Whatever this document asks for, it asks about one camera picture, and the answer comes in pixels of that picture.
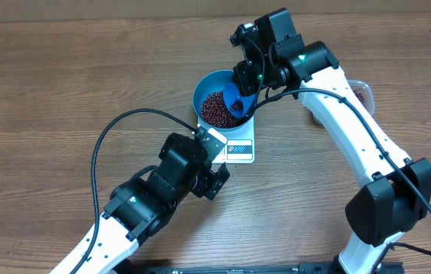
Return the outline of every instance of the wall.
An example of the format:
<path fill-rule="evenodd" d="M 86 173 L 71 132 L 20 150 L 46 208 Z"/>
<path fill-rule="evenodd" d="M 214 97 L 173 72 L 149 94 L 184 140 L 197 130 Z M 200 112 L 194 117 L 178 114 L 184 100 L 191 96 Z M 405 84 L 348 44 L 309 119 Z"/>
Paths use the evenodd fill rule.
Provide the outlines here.
<path fill-rule="evenodd" d="M 0 0 L 0 22 L 431 11 L 431 0 Z"/>

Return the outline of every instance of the white kitchen scale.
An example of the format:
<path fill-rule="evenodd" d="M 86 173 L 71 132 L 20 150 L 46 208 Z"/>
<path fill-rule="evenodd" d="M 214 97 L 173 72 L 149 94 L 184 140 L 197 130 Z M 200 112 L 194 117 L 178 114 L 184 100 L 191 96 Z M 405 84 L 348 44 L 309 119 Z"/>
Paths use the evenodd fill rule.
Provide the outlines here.
<path fill-rule="evenodd" d="M 212 126 L 199 118 L 199 124 L 206 129 Z M 254 162 L 254 117 L 237 129 L 217 129 L 228 139 L 228 144 L 212 161 L 213 164 L 253 164 Z"/>

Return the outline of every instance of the tabletop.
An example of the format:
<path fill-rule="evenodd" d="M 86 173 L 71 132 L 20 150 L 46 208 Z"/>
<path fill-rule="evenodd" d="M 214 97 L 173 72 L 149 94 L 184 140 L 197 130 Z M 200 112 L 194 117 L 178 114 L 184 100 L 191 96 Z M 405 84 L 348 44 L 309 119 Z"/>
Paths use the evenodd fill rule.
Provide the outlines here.
<path fill-rule="evenodd" d="M 412 159 L 431 161 L 431 13 L 292 17 L 304 41 L 324 41 L 348 79 L 373 90 L 375 119 Z M 255 17 L 0 24 L 0 273 L 48 273 L 94 222 L 91 153 L 102 129 L 135 108 L 196 124 L 192 94 L 210 72 L 242 60 L 228 36 Z M 350 167 L 300 102 L 255 116 L 256 161 L 230 165 L 213 201 L 189 195 L 130 257 L 191 266 L 330 261 L 351 234 Z M 100 205 L 139 169 L 158 164 L 172 132 L 154 114 L 116 125 L 97 162 Z M 403 241 L 431 249 L 431 217 Z M 397 248 L 386 261 L 429 273 L 431 257 Z"/>

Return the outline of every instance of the container of beans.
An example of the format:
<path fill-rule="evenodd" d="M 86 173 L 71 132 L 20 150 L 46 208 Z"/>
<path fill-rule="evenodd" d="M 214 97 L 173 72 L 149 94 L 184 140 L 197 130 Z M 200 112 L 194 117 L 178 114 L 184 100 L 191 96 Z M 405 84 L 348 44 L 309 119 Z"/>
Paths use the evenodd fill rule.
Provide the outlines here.
<path fill-rule="evenodd" d="M 358 97 L 359 102 L 365 106 L 366 110 L 369 112 L 369 115 L 372 116 L 375 112 L 375 98 L 373 97 L 373 91 L 368 86 L 368 84 L 360 80 L 348 80 L 347 83 L 353 90 L 354 95 Z M 322 125 L 321 121 L 319 121 L 313 114 L 312 116 L 314 117 L 314 121 L 317 124 Z"/>
<path fill-rule="evenodd" d="M 200 80 L 193 92 L 193 108 L 199 119 L 220 132 L 235 131 L 244 125 L 232 116 L 222 96 L 224 87 L 232 83 L 232 74 L 232 70 L 213 72 Z"/>

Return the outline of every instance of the blue scoop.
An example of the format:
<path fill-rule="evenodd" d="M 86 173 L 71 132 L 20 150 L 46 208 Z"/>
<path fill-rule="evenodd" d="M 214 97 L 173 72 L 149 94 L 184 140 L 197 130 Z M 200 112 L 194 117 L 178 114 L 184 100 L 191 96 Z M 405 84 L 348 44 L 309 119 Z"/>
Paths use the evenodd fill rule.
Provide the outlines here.
<path fill-rule="evenodd" d="M 239 94 L 238 86 L 235 83 L 229 83 L 222 89 L 222 96 L 224 97 L 224 103 L 229 112 L 236 118 L 242 118 L 249 110 L 256 94 L 242 97 Z M 238 101 L 242 102 L 243 110 L 231 110 L 231 106 Z"/>

